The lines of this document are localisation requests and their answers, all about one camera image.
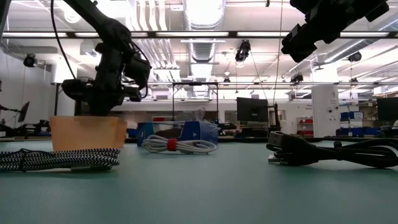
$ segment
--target black and white braided cable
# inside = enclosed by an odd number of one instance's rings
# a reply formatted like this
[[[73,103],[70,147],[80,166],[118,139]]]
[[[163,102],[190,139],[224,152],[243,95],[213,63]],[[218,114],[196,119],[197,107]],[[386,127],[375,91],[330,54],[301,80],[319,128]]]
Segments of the black and white braided cable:
[[[109,170],[119,165],[116,148],[84,149],[76,151],[44,152],[21,149],[0,152],[0,171],[47,170],[56,168],[90,167]]]

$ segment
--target robotic manipulator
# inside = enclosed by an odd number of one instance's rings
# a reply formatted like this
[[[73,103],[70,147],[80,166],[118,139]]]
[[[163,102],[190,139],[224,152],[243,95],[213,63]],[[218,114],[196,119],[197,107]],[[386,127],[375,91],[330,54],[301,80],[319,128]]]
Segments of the robotic manipulator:
[[[90,113],[106,116],[125,97],[141,101],[139,90],[147,87],[151,70],[142,60],[139,49],[131,40],[128,28],[106,17],[90,0],[64,0],[99,34],[102,43],[95,50],[102,54],[93,81],[65,80],[62,88],[70,98],[86,101]],[[282,41],[284,54],[301,62],[317,48],[315,42],[332,43],[350,24],[366,17],[371,22],[389,10],[388,0],[290,0],[290,4],[305,14],[306,24],[296,25]],[[137,87],[123,86],[122,74],[132,78]]]
[[[388,0],[290,0],[290,4],[305,14],[306,24],[296,25],[283,39],[282,53],[301,62],[314,52],[315,42],[330,44],[340,32],[365,17],[369,22],[389,10]]]

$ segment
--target coiled white cable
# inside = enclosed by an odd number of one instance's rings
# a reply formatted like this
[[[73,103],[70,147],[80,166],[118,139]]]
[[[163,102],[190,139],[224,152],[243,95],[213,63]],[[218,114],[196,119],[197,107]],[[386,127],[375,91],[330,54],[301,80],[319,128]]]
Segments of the coiled white cable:
[[[168,151],[167,149],[167,138],[157,136],[155,134],[149,136],[142,143],[142,147],[148,152],[158,153]],[[191,140],[191,141],[177,141],[175,149],[182,153],[192,154],[197,153],[209,153],[217,149],[217,146],[211,142],[204,140]]]

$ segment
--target desk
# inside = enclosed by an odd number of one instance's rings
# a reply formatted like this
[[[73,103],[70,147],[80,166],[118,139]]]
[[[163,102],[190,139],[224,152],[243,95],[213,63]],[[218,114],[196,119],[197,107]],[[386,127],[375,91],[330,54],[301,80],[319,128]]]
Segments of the desk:
[[[3,150],[50,142],[2,142]],[[1,223],[396,223],[398,173],[349,162],[268,164],[264,144],[209,155],[127,144],[109,172],[0,173]]]

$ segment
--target computer monitor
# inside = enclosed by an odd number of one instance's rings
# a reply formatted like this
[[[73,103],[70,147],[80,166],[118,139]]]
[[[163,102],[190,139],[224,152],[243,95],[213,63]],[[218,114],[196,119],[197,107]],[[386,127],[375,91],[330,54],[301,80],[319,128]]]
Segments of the computer monitor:
[[[252,98],[236,99],[238,121],[268,122],[268,101]]]
[[[22,108],[21,108],[21,110],[19,112],[18,123],[21,123],[21,122],[25,121],[27,109],[29,108],[29,103],[30,102],[27,102],[27,103],[25,103],[24,106],[22,106]]]
[[[398,97],[377,99],[377,112],[381,121],[398,120]]]

